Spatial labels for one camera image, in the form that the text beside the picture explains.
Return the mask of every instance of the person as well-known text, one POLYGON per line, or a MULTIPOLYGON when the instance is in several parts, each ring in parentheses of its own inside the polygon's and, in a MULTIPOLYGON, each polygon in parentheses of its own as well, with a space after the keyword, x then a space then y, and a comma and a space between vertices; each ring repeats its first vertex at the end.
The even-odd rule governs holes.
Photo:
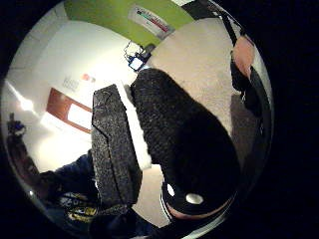
POLYGON ((131 91, 149 154, 163 173, 160 203, 167 226, 155 227, 132 208, 121 215, 99 215, 99 169, 90 150, 71 164, 40 173, 41 198, 63 208, 69 221, 81 221, 78 235, 182 238, 231 204, 240 179, 236 151, 218 118, 167 73, 142 70, 131 91))

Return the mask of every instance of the sticker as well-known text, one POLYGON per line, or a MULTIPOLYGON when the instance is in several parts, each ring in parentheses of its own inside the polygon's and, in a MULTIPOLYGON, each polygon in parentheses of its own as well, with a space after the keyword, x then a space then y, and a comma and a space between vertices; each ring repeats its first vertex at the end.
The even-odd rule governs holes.
POLYGON ((132 6, 129 12, 129 19, 145 27, 161 40, 174 31, 174 28, 164 19, 137 4, 132 6))

